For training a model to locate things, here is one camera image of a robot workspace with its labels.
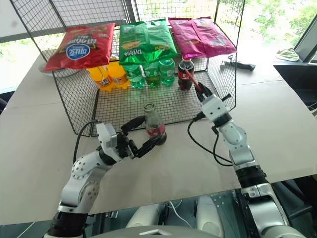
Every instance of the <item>cola bottle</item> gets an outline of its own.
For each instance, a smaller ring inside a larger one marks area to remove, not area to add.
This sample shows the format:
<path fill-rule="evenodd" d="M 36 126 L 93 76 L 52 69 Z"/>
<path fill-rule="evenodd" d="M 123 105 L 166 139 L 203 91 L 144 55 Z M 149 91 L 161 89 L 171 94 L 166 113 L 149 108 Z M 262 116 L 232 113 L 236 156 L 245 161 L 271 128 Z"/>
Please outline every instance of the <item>cola bottle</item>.
<path fill-rule="evenodd" d="M 165 124 L 162 117 L 155 110 L 155 106 L 152 103 L 148 103 L 144 106 L 145 113 L 145 129 L 150 138 L 161 136 L 161 139 L 157 145 L 163 145 L 166 142 Z"/>
<path fill-rule="evenodd" d="M 178 85 L 181 90 L 190 90 L 193 82 L 187 76 L 185 69 L 194 77 L 195 68 L 191 59 L 182 58 L 182 61 L 178 65 Z"/>

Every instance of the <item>chip bag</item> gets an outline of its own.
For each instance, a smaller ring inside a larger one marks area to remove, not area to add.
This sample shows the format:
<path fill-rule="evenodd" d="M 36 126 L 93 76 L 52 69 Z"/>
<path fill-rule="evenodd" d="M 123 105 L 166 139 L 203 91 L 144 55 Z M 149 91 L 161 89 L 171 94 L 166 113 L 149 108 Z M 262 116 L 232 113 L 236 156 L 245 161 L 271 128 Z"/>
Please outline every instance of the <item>chip bag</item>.
<path fill-rule="evenodd" d="M 85 69 L 109 64 L 115 23 L 69 27 L 44 71 Z"/>
<path fill-rule="evenodd" d="M 178 56 L 165 19 L 120 26 L 121 65 L 152 63 Z"/>
<path fill-rule="evenodd" d="M 185 59 L 209 58 L 237 52 L 232 42 L 210 17 L 169 18 L 168 21 Z"/>

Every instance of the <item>table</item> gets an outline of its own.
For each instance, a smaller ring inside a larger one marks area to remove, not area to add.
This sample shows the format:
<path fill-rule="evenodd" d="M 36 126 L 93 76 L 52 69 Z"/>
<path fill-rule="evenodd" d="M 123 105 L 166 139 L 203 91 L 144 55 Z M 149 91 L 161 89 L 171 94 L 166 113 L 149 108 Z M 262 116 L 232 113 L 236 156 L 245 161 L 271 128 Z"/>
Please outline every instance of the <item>table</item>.
<path fill-rule="evenodd" d="M 39 57 L 0 116 L 0 224 L 50 220 L 69 179 L 76 135 L 51 77 L 38 72 Z M 317 173 L 317 123 L 296 93 L 274 71 L 238 72 L 237 107 L 231 112 L 270 182 Z M 103 178 L 91 213 L 136 207 L 239 188 L 232 168 L 215 163 L 187 135 L 188 122 L 166 126 L 167 142 L 140 159 L 115 165 Z M 211 148 L 207 120 L 193 136 Z M 129 137 L 138 146 L 143 130 Z M 96 138 L 81 139 L 78 156 Z M 219 142 L 217 152 L 228 157 Z"/>

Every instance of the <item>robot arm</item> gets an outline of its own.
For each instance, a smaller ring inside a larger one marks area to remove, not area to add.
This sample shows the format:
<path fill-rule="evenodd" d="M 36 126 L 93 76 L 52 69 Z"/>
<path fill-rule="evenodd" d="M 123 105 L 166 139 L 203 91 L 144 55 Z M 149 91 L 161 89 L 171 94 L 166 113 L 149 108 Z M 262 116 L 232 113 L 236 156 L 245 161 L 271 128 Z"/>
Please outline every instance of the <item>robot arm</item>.
<path fill-rule="evenodd" d="M 144 117 L 138 117 L 128 122 L 119 134 L 116 134 L 110 123 L 96 125 L 101 145 L 96 151 L 80 157 L 72 166 L 57 213 L 44 238 L 82 237 L 88 213 L 98 196 L 100 182 L 106 172 L 124 157 L 133 159 L 145 155 L 160 140 L 159 136 L 152 138 L 138 149 L 133 140 L 127 138 L 128 131 L 143 121 Z"/>
<path fill-rule="evenodd" d="M 264 236 L 270 227 L 288 226 L 286 214 L 247 143 L 245 131 L 233 122 L 222 99 L 203 84 L 199 83 L 199 86 L 203 93 L 197 89 L 196 93 L 202 103 L 202 111 L 223 135 L 242 187 L 241 192 L 248 202 L 247 209 L 252 214 L 260 236 Z"/>

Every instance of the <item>wire mesh basket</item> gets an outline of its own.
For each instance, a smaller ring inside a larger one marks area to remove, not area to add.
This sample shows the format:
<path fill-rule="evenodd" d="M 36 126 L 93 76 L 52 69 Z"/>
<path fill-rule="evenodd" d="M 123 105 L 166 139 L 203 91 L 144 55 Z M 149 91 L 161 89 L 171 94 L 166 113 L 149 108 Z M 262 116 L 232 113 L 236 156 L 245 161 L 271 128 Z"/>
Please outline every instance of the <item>wire mesh basket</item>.
<path fill-rule="evenodd" d="M 30 37 L 47 61 L 57 49 L 67 27 L 94 26 L 114 22 L 112 55 L 119 53 L 120 25 L 167 17 L 199 18 L 210 16 L 238 45 L 245 0 L 10 0 Z M 175 65 L 181 60 L 175 58 Z M 236 106 L 236 64 L 224 64 L 228 56 L 193 59 L 195 79 L 224 97 L 233 109 Z M 142 90 L 115 89 L 99 91 L 85 70 L 53 72 L 54 80 L 70 124 L 77 134 L 92 119 L 111 122 L 120 127 L 143 114 L 143 106 L 152 102 L 166 124 L 191 120 L 201 110 L 194 87 L 181 91 L 175 82 L 171 87 Z M 83 135 L 95 136 L 95 127 L 87 127 Z"/>

